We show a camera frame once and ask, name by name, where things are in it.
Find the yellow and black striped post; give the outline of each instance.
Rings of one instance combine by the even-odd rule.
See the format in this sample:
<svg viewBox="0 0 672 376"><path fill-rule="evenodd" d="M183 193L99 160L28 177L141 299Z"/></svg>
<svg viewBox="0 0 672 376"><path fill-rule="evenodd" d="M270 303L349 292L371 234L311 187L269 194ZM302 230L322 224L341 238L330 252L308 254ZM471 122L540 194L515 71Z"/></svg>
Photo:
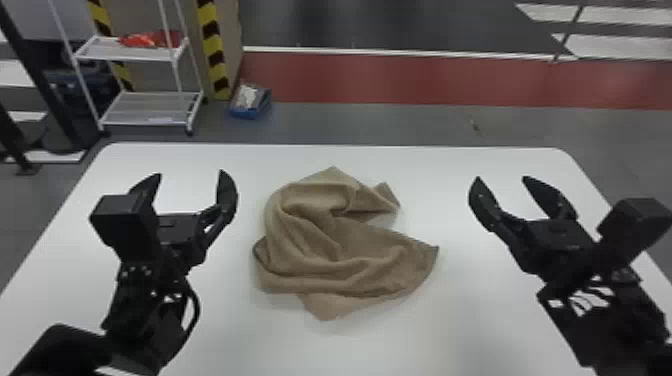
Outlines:
<svg viewBox="0 0 672 376"><path fill-rule="evenodd" d="M113 36L112 23L110 22L110 16L107 14L107 9L103 5L103 0L87 0L87 3L98 33L104 37ZM128 70L128 67L121 61L113 61L112 69L114 70L114 74L119 78L119 81L121 81L124 89L133 91L133 81L131 80L131 72Z"/></svg>
<svg viewBox="0 0 672 376"><path fill-rule="evenodd" d="M219 34L219 22L215 0L196 0L198 25L203 38L203 52L208 63L208 77L215 99L231 98L229 73L224 60L224 43Z"/></svg>

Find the red object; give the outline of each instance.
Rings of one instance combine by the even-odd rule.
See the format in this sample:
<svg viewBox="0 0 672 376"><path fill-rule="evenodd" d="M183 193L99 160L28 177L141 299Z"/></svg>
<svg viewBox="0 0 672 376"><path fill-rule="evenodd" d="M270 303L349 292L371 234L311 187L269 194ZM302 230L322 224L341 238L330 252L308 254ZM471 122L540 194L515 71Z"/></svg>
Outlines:
<svg viewBox="0 0 672 376"><path fill-rule="evenodd" d="M175 30L168 31L170 42L173 48L180 46L182 42L182 33ZM168 47L166 33L163 30L150 31L146 33L127 34L119 37L119 43L126 47L157 48Z"/></svg>
<svg viewBox="0 0 672 376"><path fill-rule="evenodd" d="M672 110L672 62L245 53L276 102Z"/></svg>

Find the white floor marking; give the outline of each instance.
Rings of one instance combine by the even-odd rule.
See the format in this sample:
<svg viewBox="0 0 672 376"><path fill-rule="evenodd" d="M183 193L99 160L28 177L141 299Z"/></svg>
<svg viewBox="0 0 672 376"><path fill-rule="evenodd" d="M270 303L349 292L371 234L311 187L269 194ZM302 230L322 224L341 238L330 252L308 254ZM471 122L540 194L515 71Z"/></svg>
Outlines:
<svg viewBox="0 0 672 376"><path fill-rule="evenodd" d="M0 60L0 86L35 87L18 60Z"/></svg>
<svg viewBox="0 0 672 376"><path fill-rule="evenodd" d="M516 4L535 21L569 22L578 9L575 5Z"/></svg>
<svg viewBox="0 0 672 376"><path fill-rule="evenodd" d="M560 40L562 34L553 34ZM672 60L672 39L572 34L567 49L579 57Z"/></svg>
<svg viewBox="0 0 672 376"><path fill-rule="evenodd" d="M31 150L24 153L33 163L77 163L84 157L84 151L72 154L52 154L45 150ZM14 158L5 158L5 163L14 163Z"/></svg>
<svg viewBox="0 0 672 376"><path fill-rule="evenodd" d="M36 111L8 111L9 116L15 122L22 121L40 121L47 116L46 112L36 112Z"/></svg>
<svg viewBox="0 0 672 376"><path fill-rule="evenodd" d="M415 56L415 57L452 57L473 59L522 59L550 60L552 54L529 54L507 52L469 52L469 51L422 51L422 50L383 50L383 49L348 49L319 47L267 47L244 46L245 52L277 52L317 55L373 55L373 56ZM572 55L561 55L560 60L576 60Z"/></svg>
<svg viewBox="0 0 672 376"><path fill-rule="evenodd" d="M575 5L516 4L535 21L570 22L578 9ZM672 9L591 7L581 13L579 22L672 26Z"/></svg>

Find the crumpled towel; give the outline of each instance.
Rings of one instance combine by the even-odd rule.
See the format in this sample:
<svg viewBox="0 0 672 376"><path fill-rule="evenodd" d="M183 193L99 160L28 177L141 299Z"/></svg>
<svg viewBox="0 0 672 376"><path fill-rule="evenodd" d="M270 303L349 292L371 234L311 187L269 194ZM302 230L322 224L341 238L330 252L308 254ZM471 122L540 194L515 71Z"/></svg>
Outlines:
<svg viewBox="0 0 672 376"><path fill-rule="evenodd" d="M438 247L366 223L398 209L387 184L369 188L335 167L286 185L268 200L253 250L261 288L298 294L321 320L409 294Z"/></svg>

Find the white wire shelf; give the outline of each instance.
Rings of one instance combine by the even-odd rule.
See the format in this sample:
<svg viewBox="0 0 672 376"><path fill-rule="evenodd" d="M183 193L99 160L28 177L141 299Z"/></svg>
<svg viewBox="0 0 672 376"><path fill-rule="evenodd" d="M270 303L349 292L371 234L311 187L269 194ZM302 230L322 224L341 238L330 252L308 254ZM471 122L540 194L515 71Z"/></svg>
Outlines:
<svg viewBox="0 0 672 376"><path fill-rule="evenodd" d="M122 91L101 117L106 125L189 125L203 92Z"/></svg>
<svg viewBox="0 0 672 376"><path fill-rule="evenodd" d="M75 58L79 60L118 60L118 61L177 61L189 44L188 38L182 38L180 46L176 48L141 48L121 45L116 37L101 37L94 35L77 52Z"/></svg>

